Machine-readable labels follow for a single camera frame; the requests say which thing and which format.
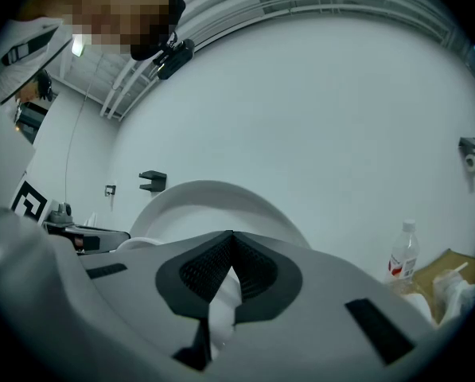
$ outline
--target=ceiling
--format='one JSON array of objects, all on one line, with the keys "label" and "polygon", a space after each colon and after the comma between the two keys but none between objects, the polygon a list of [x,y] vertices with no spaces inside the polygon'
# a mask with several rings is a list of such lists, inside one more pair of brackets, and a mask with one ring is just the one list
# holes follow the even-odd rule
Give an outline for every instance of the ceiling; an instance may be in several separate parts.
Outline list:
[{"label": "ceiling", "polygon": [[[475,74],[475,51],[439,0],[185,0],[177,34],[191,38],[196,50],[259,21],[302,14],[361,16],[400,23],[456,53]],[[71,37],[62,26],[50,49]],[[101,104],[101,115],[122,120],[159,81],[151,60],[136,62],[127,54],[102,53],[87,46],[81,57],[68,46],[48,66],[53,78]]]}]

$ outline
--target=white wall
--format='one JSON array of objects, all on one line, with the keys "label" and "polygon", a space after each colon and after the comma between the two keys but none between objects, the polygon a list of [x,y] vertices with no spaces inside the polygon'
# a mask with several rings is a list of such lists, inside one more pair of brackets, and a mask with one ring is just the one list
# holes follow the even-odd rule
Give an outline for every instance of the white wall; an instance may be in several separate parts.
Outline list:
[{"label": "white wall", "polygon": [[475,255],[475,80],[434,42],[393,25],[295,18],[257,25],[198,53],[130,113],[115,143],[113,217],[130,228],[168,186],[229,181],[278,206],[312,248],[381,279],[404,218],[424,265]]},{"label": "white wall", "polygon": [[104,196],[104,186],[119,123],[99,117],[101,106],[87,99],[75,129],[84,96],[60,84],[54,91],[59,95],[37,133],[27,174],[49,197],[72,206],[75,223],[97,212],[97,226],[113,228],[111,199]]}]

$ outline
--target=person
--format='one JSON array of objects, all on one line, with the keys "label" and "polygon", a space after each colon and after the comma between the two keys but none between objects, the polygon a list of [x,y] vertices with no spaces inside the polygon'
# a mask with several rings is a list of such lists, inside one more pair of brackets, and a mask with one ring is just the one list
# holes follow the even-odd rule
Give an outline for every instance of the person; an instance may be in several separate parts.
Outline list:
[{"label": "person", "polygon": [[168,40],[184,8],[184,0],[25,0],[0,34],[0,104],[44,65],[60,25],[144,60]]},{"label": "person", "polygon": [[21,114],[21,104],[35,99],[53,99],[52,78],[44,69],[40,70],[30,82],[18,91],[13,98],[5,102],[1,108],[16,123]]}]

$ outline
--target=cable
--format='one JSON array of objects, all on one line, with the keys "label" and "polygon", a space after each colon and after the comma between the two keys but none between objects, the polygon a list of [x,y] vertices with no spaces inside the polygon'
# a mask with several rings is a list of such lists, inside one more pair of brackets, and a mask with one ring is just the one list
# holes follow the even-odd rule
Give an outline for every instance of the cable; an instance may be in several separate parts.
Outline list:
[{"label": "cable", "polygon": [[92,78],[91,78],[91,83],[88,85],[88,89],[85,92],[84,101],[82,102],[80,111],[78,112],[78,116],[76,117],[75,126],[72,128],[71,139],[69,140],[68,156],[65,159],[65,172],[64,172],[64,202],[65,203],[68,202],[68,164],[69,164],[69,155],[71,153],[72,139],[75,137],[75,130],[76,130],[76,126],[78,125],[78,120],[80,120],[81,112],[84,109],[85,102],[87,102],[88,93],[90,92],[92,88],[92,83],[94,82],[95,74],[97,73],[99,69],[99,64],[101,63],[102,59],[103,59],[103,54],[101,54],[101,57],[99,58],[97,66],[95,67],[94,74],[92,75]]}]

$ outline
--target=ceiling light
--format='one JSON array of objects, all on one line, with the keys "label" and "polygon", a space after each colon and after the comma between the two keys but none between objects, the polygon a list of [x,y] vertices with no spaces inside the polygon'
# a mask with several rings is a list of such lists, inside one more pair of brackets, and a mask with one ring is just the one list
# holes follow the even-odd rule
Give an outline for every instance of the ceiling light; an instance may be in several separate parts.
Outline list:
[{"label": "ceiling light", "polygon": [[81,34],[76,34],[73,36],[71,52],[77,57],[81,57],[81,54],[84,53],[84,42]]}]

